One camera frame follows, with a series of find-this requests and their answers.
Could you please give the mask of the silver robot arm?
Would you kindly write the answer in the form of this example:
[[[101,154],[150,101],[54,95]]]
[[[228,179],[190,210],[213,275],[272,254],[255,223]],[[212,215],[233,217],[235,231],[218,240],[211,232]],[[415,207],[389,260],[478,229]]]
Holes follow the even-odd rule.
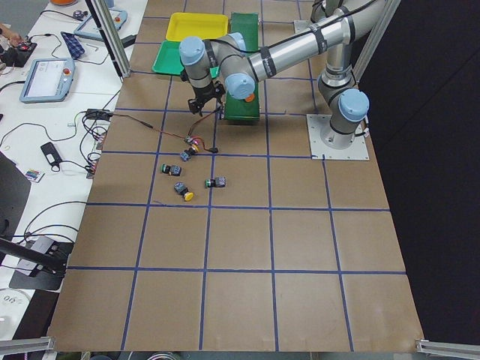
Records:
[[[336,8],[325,16],[312,13],[311,25],[291,37],[249,52],[243,36],[236,32],[216,39],[186,37],[179,44],[184,70],[181,79],[192,86],[188,100],[193,114],[201,113],[211,99],[229,94],[237,100],[250,96],[263,80],[319,54],[327,62],[318,78],[318,88],[331,111],[338,115],[329,129],[342,137],[356,127],[346,124],[347,114],[339,108],[341,95],[353,89],[356,81],[350,61],[352,45],[379,21],[384,1],[336,1]]]

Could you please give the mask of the person hand at desk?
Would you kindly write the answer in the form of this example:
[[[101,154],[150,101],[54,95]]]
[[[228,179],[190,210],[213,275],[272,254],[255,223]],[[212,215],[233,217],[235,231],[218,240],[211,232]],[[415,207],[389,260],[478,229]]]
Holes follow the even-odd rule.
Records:
[[[0,28],[1,35],[9,41],[12,47],[16,47],[23,42],[23,37],[4,23],[0,23]]]

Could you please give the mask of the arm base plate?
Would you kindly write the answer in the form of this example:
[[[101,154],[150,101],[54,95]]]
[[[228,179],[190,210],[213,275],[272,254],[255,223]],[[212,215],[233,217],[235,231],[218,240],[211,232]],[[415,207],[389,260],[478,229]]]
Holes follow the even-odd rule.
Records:
[[[314,160],[368,161],[370,159],[362,126],[343,135],[330,126],[330,115],[307,114],[310,157]]]
[[[312,22],[309,19],[293,21],[294,32],[296,34],[308,31],[311,25],[312,25]]]

